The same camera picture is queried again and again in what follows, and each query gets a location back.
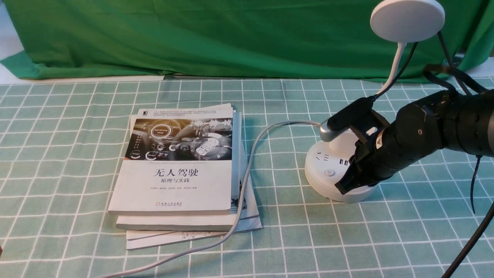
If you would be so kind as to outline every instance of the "table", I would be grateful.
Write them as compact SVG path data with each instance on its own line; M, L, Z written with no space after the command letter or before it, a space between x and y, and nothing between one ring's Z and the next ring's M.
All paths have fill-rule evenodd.
M491 78L480 79L494 88ZM203 239L125 250L106 208L140 108L231 103L244 113L250 148L268 124L322 122L381 84L356 80L171 80L0 86L0 276L86 278L131 269ZM397 84L375 103L392 121L436 85ZM304 176L314 127L273 129L258 146L252 179L264 228L146 271L150 277L435 278L470 238L493 201L494 163L482 160L473 215L475 157L439 151L381 183L357 204L331 202ZM494 271L494 225L457 270Z

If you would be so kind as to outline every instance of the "black wire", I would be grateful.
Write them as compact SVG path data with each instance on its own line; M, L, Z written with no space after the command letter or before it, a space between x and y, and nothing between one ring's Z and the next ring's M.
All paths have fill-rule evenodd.
M439 37L439 41L441 42L441 46L443 47L444 55L446 56L446 60L448 61L448 64L450 65L451 68L454 68L453 60L450 57L448 48L446 47L446 42L444 41L443 33L439 31L437 33L437 36ZM455 76L455 78L458 81L458 84L460 85L461 89L465 92L465 94L472 95L472 93L467 89L465 84L463 84L463 82L457 76Z
M424 74L424 77L434 84L442 86L451 92L455 92L456 88L453 85L449 84L448 82L446 82L446 81L444 81L444 80L440 79L439 77L432 74L431 67L433 67L433 66L436 66L436 65L425 66L425 68L423 69L423 72L422 72ZM448 67L445 67L442 65L437 65L437 67L440 67L438 71L440 71L441 69L442 70L448 70L449 69Z
M444 272L443 276L441 278L450 278L451 275L453 275L454 271L458 268L458 266L461 264L461 262L465 259L465 257L468 255L468 252L472 250L473 246L479 238L482 236L484 231L487 229L487 226L491 222L491 220L494 217L494 203L491 205L491 208L486 214L486 217L482 222L480 223L479 227L475 230L475 233L473 233L473 236L470 238L470 240L465 244L461 252L458 254L456 259L451 263L450 267Z
M379 93L377 95L370 96L371 98L373 98L373 100L376 100L378 97L380 97L383 94L385 94L389 89L391 89L391 87L393 87L393 85L395 85L395 83L398 81L398 79L400 78L400 76L403 74L403 72L407 68L408 63L410 63L410 60L412 59L413 53L415 52L415 49L417 48L417 44L418 44L418 42L413 43L413 46L412 46L412 48L410 50L410 53L408 54L408 57L407 57L407 59L405 60L405 62L403 64L403 67L398 72L398 74L395 76L395 78L393 79L393 81L391 81L391 83L389 84L389 86L386 87L386 89L384 89L381 93Z
M468 74L460 71L459 69L444 66L444 65L432 65L428 64L426 65L423 70L422 70L424 76L427 78L427 80L438 84L440 86L446 87L450 90L450 87L453 87L453 85L449 84L448 82L438 78L437 76L434 76L432 72L438 72L438 73L445 73L448 75L453 75L456 78L462 80L467 84L473 91L475 91L478 94L486 94L489 93L490 91L477 83L473 78L471 78Z
M479 171L480 159L482 155L477 155L477 164L475 164L475 170L473 171L472 183L470 184L470 203L472 204L472 211L475 214L475 208L473 207L473 185L475 184L475 178L477 177L477 172Z

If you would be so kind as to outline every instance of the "green backdrop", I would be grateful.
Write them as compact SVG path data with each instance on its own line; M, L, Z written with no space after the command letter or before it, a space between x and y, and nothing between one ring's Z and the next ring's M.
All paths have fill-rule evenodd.
M2 61L23 79L114 75L385 79L396 45L369 26L380 0L4 0L25 51ZM494 3L440 0L460 68L494 46ZM411 45L407 47L404 57ZM419 43L405 78L443 63Z

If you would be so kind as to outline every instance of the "white book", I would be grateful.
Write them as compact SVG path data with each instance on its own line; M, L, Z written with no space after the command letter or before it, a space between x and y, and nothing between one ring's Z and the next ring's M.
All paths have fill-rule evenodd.
M234 230L234 233L256 231L262 229L262 223L257 209L257 202L252 190L252 183L249 178L245 188L245 199L247 208L242 210L241 218ZM227 232L219 231L127 231L127 250L142 249L167 245L177 242L197 240L201 238L225 235Z
M233 123L233 109L162 109L160 116L142 114L132 128L108 212L228 215L233 139L241 130L241 122Z
M236 173L236 187L241 188L241 182L244 179L247 170L247 153L244 145L240 144L242 150L240 165ZM246 191L244 197L242 218L250 218L258 215L255 198L251 198L249 203ZM188 215L188 216L118 216L116 227L123 230L131 231L229 231L235 221L237 206L239 205L238 196L232 196L232 209L229 215Z

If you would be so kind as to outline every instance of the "book cover image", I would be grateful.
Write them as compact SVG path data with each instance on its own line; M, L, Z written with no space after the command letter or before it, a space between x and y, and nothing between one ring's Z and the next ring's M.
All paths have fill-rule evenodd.
M232 118L136 119L125 160L232 160Z

